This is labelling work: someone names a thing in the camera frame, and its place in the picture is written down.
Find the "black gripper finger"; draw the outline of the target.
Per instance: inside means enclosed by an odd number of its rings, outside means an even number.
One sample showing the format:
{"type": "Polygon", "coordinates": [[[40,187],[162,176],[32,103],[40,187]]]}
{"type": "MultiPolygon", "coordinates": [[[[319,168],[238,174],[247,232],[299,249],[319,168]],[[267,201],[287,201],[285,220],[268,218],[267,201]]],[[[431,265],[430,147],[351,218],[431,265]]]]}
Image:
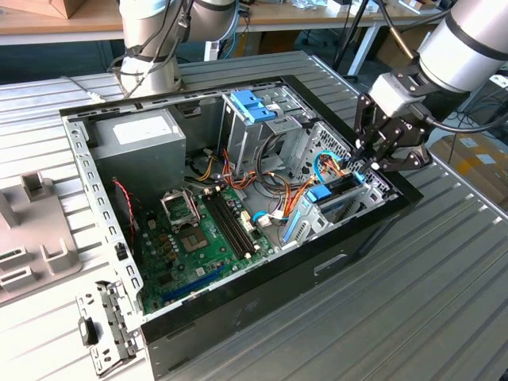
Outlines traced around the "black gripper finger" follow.
{"type": "Polygon", "coordinates": [[[391,146],[391,119],[369,94],[357,100],[353,131],[356,134],[351,160],[382,160],[391,146]]]}
{"type": "Polygon", "coordinates": [[[385,152],[379,150],[368,161],[368,166],[375,171],[412,171],[422,169],[432,161],[425,144],[421,143],[411,147],[390,147],[385,152]]]}

